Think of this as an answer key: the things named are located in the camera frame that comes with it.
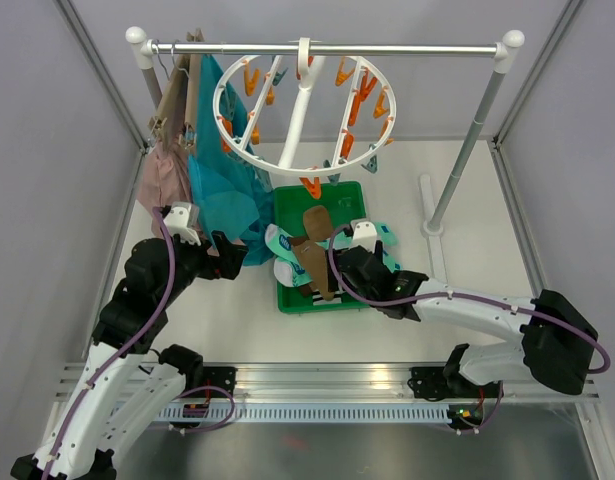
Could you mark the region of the mint green patterned sock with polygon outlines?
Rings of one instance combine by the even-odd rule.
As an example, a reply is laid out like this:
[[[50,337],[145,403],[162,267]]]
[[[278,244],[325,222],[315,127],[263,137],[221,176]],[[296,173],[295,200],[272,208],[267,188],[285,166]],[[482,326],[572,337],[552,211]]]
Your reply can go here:
[[[273,273],[276,280],[288,288],[297,288],[311,282],[311,277],[299,264],[292,251],[289,235],[275,224],[270,224],[265,231],[265,244],[274,254]]]

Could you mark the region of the white round clip hanger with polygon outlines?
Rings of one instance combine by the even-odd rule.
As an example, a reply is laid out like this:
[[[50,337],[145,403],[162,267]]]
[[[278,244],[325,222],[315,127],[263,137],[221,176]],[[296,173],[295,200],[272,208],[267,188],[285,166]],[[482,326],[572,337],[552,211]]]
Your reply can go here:
[[[326,57],[316,52],[321,45],[320,42],[313,42],[307,37],[291,44],[296,54],[297,92],[282,150],[276,160],[269,161],[255,154],[253,147],[261,140],[260,120],[264,109],[273,105],[273,93],[276,91],[274,80],[281,73],[286,55],[270,50],[256,50],[252,55],[241,57],[224,71],[213,93],[212,111],[222,147],[226,152],[268,173],[307,181],[319,176],[338,174],[353,165],[361,164],[393,141],[397,102],[390,82],[367,58],[354,55],[351,49],[345,48],[338,54],[340,62],[334,83],[338,87],[346,86],[348,90],[329,163],[307,167],[295,164],[310,113],[311,100],[326,62]],[[245,112],[242,129],[237,129],[235,121],[227,117],[226,106],[230,82],[232,77],[239,73],[243,75],[245,94],[256,97],[253,107]],[[372,96],[376,101],[371,116],[379,122],[378,138],[370,143],[367,151],[356,153],[352,128],[358,123],[362,107]]]

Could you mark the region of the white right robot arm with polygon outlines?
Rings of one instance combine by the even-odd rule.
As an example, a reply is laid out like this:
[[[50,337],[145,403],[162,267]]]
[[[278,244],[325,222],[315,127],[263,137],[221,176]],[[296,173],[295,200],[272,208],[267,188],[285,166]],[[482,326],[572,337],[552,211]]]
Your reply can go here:
[[[389,318],[447,323],[497,338],[485,346],[457,345],[442,369],[446,388],[463,396],[507,381],[534,380],[552,391],[582,393],[595,354],[610,361],[598,333],[561,293],[496,297],[454,289],[424,273],[390,270],[361,246],[329,253],[339,286]]]

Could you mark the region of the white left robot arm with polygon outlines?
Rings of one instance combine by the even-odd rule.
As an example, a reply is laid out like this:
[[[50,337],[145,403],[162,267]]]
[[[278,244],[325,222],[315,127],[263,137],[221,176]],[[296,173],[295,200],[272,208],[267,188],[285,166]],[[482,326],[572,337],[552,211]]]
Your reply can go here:
[[[167,307],[196,279],[233,280],[247,248],[214,232],[208,241],[184,242],[180,235],[136,244],[125,276],[100,312],[81,377],[49,439],[15,460],[15,479],[114,479],[127,454],[172,401],[197,396],[197,415],[210,412],[213,397],[227,400],[216,430],[236,412],[235,368],[206,369],[200,354],[173,344],[126,402],[120,394],[139,370],[168,322]]]

